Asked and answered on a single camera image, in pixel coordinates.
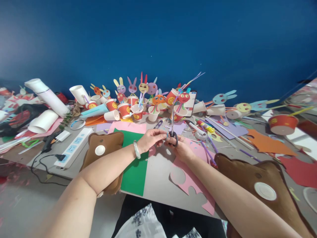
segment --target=blue wall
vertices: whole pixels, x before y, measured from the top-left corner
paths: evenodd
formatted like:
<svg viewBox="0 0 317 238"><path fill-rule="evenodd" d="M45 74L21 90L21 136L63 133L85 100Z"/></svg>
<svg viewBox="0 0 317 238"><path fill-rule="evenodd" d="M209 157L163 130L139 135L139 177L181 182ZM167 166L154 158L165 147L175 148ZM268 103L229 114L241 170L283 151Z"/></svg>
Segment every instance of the blue wall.
<svg viewBox="0 0 317 238"><path fill-rule="evenodd" d="M231 105L280 98L316 69L316 0L0 1L0 80L16 91L37 77L67 96L114 91L141 71L167 91L203 71L198 98L236 89Z"/></svg>

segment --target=power cord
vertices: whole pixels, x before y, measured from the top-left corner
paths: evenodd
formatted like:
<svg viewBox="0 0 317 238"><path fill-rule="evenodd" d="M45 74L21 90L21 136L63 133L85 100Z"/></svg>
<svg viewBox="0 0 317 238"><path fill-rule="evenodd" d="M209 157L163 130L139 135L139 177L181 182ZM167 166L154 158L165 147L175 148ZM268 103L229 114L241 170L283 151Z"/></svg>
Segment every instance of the power cord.
<svg viewBox="0 0 317 238"><path fill-rule="evenodd" d="M32 162L32 165L31 165L31 173L34 174L34 175L37 177L37 179L38 179L38 181L39 181L40 183L44 183L44 184L49 184L49 183L50 183L50 184L57 184L57 185L60 185L60 186L67 187L68 185L64 185L64 184L60 184L60 183L55 183L55 182L42 182L42 181L40 180L40 177L39 177L36 173L34 173L34 171L33 171L34 162L36 161L36 159L37 159L41 154L39 154L38 156L36 156L36 157L34 158L34 160L33 160L33 162ZM61 156L63 156L63 155L59 155L59 154L46 155L46 156L42 157L42 158L39 160L39 163L40 163L41 165L44 165L45 170L46 170L46 173L49 174L49 175L54 175L54 176L56 176L56 177L60 177L60 178L62 178L62 179L66 179L66 180L71 181L71 179L69 179L69 178L65 178L65 177L60 176L60 175L56 175L56 174L49 173L49 171L48 171L48 169L47 169L47 166L41 162L42 159L44 159L44 158L46 158L46 157L49 157L49 156L55 156L56 158L59 159L59 158L60 158Z"/></svg>

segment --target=smartphone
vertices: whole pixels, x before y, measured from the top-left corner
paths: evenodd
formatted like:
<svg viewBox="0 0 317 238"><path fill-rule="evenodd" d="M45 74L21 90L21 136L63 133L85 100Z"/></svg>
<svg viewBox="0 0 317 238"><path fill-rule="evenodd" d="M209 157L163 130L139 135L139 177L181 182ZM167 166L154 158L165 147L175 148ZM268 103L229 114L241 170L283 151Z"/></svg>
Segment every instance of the smartphone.
<svg viewBox="0 0 317 238"><path fill-rule="evenodd" d="M196 96L197 96L197 91L191 90L189 93L190 99L186 103L184 103L184 107L187 109L187 115L185 117L192 116Z"/></svg>

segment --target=white button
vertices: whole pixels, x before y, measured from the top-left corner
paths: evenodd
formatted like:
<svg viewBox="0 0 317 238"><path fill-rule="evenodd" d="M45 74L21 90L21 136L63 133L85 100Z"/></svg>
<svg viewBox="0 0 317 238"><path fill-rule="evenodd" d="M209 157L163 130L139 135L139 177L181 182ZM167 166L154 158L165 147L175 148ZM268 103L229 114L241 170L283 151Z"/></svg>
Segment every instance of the white button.
<svg viewBox="0 0 317 238"><path fill-rule="evenodd" d="M106 151L106 148L103 145L98 145L95 149L96 155L103 155L103 153Z"/></svg>
<svg viewBox="0 0 317 238"><path fill-rule="evenodd" d="M274 189L266 183L257 182L254 184L254 189L257 192L257 194L259 194L259 196L266 200L274 201L277 198Z"/></svg>

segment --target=cable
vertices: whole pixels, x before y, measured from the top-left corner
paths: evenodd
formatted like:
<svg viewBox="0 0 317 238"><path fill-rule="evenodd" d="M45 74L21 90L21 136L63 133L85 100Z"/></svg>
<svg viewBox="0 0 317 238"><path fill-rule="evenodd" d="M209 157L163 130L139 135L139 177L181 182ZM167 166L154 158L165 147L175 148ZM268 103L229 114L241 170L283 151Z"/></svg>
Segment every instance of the cable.
<svg viewBox="0 0 317 238"><path fill-rule="evenodd" d="M40 180L40 177L39 177L36 173L34 173L34 171L33 171L33 165L34 165L34 162L36 161L36 159L37 159L40 155L41 155L41 154L39 154L38 156L36 156L36 157L34 158L34 160L33 160L33 162L32 162L32 165L31 165L31 173L34 174L34 175L37 177L37 179L38 179L38 181L39 181L40 183L45 183L45 184L49 184L49 183L50 183L50 184L57 184L57 185L60 185L60 186L67 187L68 185L64 185L64 184L60 184L60 183L55 183L55 182L42 182L42 181ZM54 155L46 155L46 156L42 157L41 159L44 159L44 158L49 157L49 156L57 156L57 154L54 154ZM54 175L54 174L51 174L51 173L48 172L46 165L41 162L41 159L39 160L39 162L40 162L40 164L42 164L42 165L45 166L46 173L47 173L47 174L50 174L50 175ZM68 179L68 178L65 178L65 177L62 177L62 176L59 176L59 175L54 175L54 176L60 177L60 178L66 179L66 180L71 180L71 179Z"/></svg>

